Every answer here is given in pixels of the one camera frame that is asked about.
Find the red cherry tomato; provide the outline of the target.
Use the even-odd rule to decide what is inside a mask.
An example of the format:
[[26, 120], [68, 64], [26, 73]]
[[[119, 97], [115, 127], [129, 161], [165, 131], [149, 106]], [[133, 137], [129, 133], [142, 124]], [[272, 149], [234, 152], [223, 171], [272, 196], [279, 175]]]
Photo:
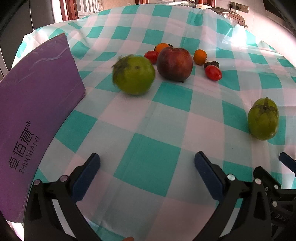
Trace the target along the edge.
[[214, 65], [208, 65], [205, 68], [205, 74], [210, 80], [213, 81], [219, 81], [222, 78], [221, 70]]
[[158, 55], [159, 53], [157, 51], [147, 51], [144, 54], [144, 57], [147, 58], [152, 63], [152, 65], [154, 65], [157, 63]]

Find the wall power socket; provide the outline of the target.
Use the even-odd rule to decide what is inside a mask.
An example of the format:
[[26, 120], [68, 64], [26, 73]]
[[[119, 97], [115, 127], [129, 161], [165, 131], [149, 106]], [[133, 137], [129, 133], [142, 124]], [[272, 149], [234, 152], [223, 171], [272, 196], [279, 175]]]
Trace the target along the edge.
[[235, 2], [229, 2], [229, 9], [233, 9], [236, 13], [238, 11], [244, 12], [244, 13], [248, 13], [249, 12], [249, 6], [243, 5], [243, 4], [238, 4]]

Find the dark red apple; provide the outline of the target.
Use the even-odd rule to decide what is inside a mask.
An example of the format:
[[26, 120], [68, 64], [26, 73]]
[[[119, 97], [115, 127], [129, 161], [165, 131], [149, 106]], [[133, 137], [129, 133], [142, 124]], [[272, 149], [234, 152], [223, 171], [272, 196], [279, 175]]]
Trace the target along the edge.
[[158, 73], [165, 79], [184, 82], [193, 69], [193, 58], [184, 48], [165, 47], [157, 58]]

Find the purple cardboard box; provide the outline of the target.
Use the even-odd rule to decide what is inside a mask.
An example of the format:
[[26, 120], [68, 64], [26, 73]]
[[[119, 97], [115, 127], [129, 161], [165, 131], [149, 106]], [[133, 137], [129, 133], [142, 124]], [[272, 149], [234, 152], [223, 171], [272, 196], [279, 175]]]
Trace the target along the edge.
[[47, 40], [1, 80], [1, 212], [22, 222], [36, 170], [85, 95], [65, 34]]

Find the teal white checkered tablecloth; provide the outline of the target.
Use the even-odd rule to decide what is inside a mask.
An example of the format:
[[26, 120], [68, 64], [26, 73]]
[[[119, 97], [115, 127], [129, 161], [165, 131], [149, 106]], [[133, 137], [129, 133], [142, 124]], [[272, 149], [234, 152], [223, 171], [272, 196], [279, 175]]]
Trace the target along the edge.
[[[198, 151], [239, 180], [251, 181], [262, 166], [284, 188], [295, 188], [295, 176], [278, 160], [281, 152], [295, 156], [295, 62], [276, 47], [211, 10], [147, 4], [38, 28], [24, 36], [15, 61], [61, 33], [86, 96], [35, 177], [56, 181], [99, 154], [101, 167], [78, 207], [103, 240], [192, 240], [217, 206], [194, 166]], [[142, 96], [113, 85], [119, 57], [142, 56], [159, 43], [204, 50], [222, 79], [211, 81], [194, 66], [181, 83], [156, 75]], [[276, 103], [280, 122], [262, 141], [247, 117], [265, 97]]]

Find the orange tangerine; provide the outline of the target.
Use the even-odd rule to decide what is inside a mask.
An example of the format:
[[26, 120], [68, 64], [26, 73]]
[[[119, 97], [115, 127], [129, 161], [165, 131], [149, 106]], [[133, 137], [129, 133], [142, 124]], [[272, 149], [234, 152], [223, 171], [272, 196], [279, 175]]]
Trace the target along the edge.
[[204, 65], [207, 60], [207, 53], [202, 49], [197, 49], [194, 52], [193, 60], [197, 65]]
[[169, 47], [169, 45], [167, 43], [160, 43], [155, 46], [154, 51], [156, 51], [157, 53], [160, 53], [162, 51], [162, 49], [164, 49], [166, 47]]

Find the green guava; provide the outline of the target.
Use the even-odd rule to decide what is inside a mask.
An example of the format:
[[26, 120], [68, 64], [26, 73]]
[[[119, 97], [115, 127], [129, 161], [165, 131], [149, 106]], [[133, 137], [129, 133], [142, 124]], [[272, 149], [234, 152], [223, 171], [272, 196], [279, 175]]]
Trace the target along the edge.
[[257, 139], [273, 138], [279, 127], [280, 117], [276, 103], [268, 97], [258, 99], [248, 112], [248, 128]]
[[129, 95], [143, 95], [151, 88], [155, 79], [152, 63], [143, 56], [119, 57], [112, 66], [112, 82]]

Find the steel pot with lid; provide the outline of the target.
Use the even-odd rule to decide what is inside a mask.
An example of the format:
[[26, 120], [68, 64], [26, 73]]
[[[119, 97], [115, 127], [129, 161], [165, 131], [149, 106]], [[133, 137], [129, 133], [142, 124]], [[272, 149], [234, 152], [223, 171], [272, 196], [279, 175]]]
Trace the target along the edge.
[[248, 28], [248, 25], [246, 24], [245, 19], [241, 15], [239, 15], [238, 13], [236, 13], [234, 11], [220, 8], [220, 7], [211, 7], [210, 10], [223, 16], [226, 19], [229, 19], [231, 21], [231, 23], [233, 23], [233, 24], [237, 24], [242, 27]]

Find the red wooden cabinet frame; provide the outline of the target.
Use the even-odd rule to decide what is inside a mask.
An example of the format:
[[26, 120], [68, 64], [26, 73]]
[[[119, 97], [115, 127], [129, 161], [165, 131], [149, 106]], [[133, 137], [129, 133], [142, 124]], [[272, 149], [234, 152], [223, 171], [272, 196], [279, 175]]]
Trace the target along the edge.
[[76, 0], [60, 0], [59, 4], [63, 21], [79, 19]]

